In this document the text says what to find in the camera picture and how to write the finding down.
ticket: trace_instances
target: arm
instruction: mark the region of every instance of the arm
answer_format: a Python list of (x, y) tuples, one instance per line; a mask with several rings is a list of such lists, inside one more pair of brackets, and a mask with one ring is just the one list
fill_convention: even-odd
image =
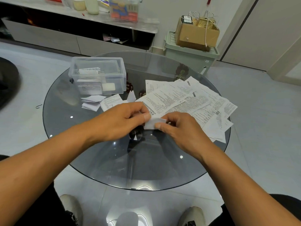
[(169, 134), (181, 149), (205, 167), (235, 225), (301, 225), (297, 218), (213, 144), (192, 116), (173, 112), (163, 119), (172, 125), (156, 123), (156, 128)]
[(99, 116), (0, 162), (0, 225), (13, 225), (55, 177), (90, 146), (119, 139), (150, 119), (142, 102)]

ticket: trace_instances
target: cabinet drawer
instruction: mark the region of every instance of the cabinet drawer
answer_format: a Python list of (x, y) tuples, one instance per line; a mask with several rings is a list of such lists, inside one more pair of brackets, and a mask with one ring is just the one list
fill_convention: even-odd
[(76, 35), (14, 22), (7, 17), (2, 21), (16, 41), (80, 54)]
[(77, 42), (81, 54), (89, 56), (95, 56), (112, 51), (146, 51), (143, 49), (133, 48), (121, 44), (110, 43), (82, 36), (77, 36)]

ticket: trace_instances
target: green plastic container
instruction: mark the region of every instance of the green plastic container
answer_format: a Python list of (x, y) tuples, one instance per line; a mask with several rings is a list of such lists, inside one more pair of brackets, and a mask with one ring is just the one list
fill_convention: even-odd
[(202, 74), (205, 74), (213, 61), (219, 57), (217, 48), (211, 47), (210, 51), (201, 51), (176, 45), (175, 33), (172, 31), (165, 37), (165, 50), (166, 57), (175, 59)]

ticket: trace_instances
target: brown cardboard box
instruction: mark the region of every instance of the brown cardboard box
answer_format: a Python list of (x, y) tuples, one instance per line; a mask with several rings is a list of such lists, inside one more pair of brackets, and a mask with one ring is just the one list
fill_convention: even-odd
[[(205, 47), (205, 31), (206, 28), (198, 27), (198, 21), (194, 24), (182, 23), (181, 18), (175, 31), (176, 44), (181, 47), (193, 48), (198, 50), (207, 50)], [(207, 28), (206, 42), (207, 46), (215, 47), (219, 37), (217, 28)]]

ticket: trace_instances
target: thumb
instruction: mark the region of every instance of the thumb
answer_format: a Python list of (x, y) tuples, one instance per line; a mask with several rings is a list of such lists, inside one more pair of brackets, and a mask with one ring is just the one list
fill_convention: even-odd
[(142, 113), (132, 118), (129, 118), (128, 121), (130, 122), (130, 126), (134, 129), (137, 126), (142, 125), (145, 122), (148, 122), (150, 118), (151, 115), (149, 113)]
[(160, 131), (162, 131), (170, 136), (173, 136), (173, 134), (175, 133), (175, 130), (177, 129), (176, 127), (171, 126), (166, 123), (156, 123), (155, 128), (159, 129)]

